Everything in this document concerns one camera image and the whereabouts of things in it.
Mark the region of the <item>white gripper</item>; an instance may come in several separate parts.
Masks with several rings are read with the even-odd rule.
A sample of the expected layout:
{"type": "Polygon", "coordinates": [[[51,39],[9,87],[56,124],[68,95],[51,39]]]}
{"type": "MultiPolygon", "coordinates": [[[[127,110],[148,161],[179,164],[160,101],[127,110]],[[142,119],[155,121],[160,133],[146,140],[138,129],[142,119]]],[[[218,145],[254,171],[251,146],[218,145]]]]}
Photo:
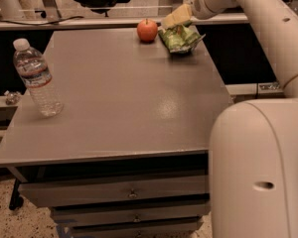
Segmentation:
{"type": "Polygon", "coordinates": [[[191,20],[192,14],[197,19],[206,20],[223,12],[227,8],[236,7],[237,2],[235,0],[190,0],[190,5],[183,4],[179,6],[162,19],[161,26],[164,29],[168,29],[184,24],[191,20]]]}

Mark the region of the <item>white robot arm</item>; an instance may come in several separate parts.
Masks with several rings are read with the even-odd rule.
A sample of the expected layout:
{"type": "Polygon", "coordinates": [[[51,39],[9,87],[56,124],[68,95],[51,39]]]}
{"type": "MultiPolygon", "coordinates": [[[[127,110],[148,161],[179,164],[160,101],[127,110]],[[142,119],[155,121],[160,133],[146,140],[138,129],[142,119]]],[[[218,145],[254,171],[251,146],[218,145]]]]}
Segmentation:
{"type": "Polygon", "coordinates": [[[284,92],[281,99],[234,104],[213,126],[213,238],[298,238],[298,15],[282,0],[190,6],[200,20],[241,7],[284,92]]]}

